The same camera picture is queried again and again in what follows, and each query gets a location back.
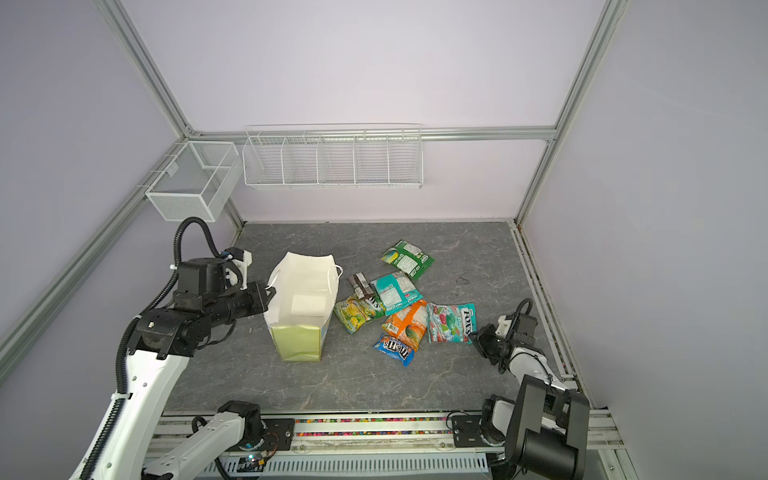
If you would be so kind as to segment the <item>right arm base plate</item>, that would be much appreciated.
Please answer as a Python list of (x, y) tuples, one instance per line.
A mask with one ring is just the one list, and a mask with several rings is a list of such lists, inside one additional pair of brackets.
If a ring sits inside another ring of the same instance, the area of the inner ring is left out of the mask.
[(480, 415), (451, 412), (446, 417), (446, 426), (457, 448), (495, 447), (495, 444), (484, 435)]

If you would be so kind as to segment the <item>pink-teal Fox's candy packet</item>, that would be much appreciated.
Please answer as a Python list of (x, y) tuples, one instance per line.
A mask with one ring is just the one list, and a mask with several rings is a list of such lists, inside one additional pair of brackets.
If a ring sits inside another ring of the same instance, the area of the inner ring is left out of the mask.
[(477, 330), (476, 307), (473, 303), (440, 305), (429, 302), (428, 334), (431, 343), (467, 343)]

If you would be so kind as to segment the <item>white and green paper bag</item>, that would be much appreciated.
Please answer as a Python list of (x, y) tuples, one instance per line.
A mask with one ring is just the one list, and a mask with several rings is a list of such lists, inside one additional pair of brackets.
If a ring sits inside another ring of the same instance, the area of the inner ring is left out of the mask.
[(275, 295), (264, 319), (281, 360), (321, 359), (342, 273), (331, 255), (292, 252), (272, 271), (268, 285)]

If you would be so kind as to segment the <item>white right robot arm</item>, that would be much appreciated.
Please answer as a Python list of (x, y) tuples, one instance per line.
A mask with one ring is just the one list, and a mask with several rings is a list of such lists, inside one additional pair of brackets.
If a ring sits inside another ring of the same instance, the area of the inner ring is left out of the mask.
[(514, 400), (492, 395), (479, 422), (483, 439), (504, 452), (490, 461), (495, 479), (535, 474), (545, 479), (581, 479), (586, 470), (590, 405), (569, 388), (535, 345), (538, 320), (533, 300), (523, 299), (497, 324), (470, 335), (482, 358), (519, 383)]

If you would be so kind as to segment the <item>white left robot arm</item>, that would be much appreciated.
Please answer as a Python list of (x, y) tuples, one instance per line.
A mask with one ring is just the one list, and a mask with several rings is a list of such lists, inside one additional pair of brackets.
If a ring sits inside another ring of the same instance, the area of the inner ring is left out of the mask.
[(267, 312), (276, 291), (249, 281), (249, 252), (216, 247), (208, 224), (183, 220), (173, 240), (172, 276), (126, 327), (115, 359), (116, 389), (72, 476), (75, 479), (193, 479), (231, 448), (255, 450), (267, 434), (258, 405), (228, 401), (164, 457), (147, 463), (166, 403), (212, 332)]

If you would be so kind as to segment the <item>blue M&M's packet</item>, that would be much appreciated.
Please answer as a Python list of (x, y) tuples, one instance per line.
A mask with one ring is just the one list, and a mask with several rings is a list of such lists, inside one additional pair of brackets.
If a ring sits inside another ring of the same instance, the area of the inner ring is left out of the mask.
[(412, 347), (387, 334), (383, 334), (373, 348), (389, 358), (398, 360), (404, 367), (411, 364), (415, 354)]

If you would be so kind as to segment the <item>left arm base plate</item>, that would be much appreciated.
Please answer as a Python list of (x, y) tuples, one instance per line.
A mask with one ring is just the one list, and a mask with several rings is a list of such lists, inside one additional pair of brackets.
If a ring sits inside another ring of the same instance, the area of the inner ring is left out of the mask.
[(294, 438), (296, 420), (289, 417), (263, 418), (261, 437), (244, 440), (237, 449), (245, 452), (288, 451)]

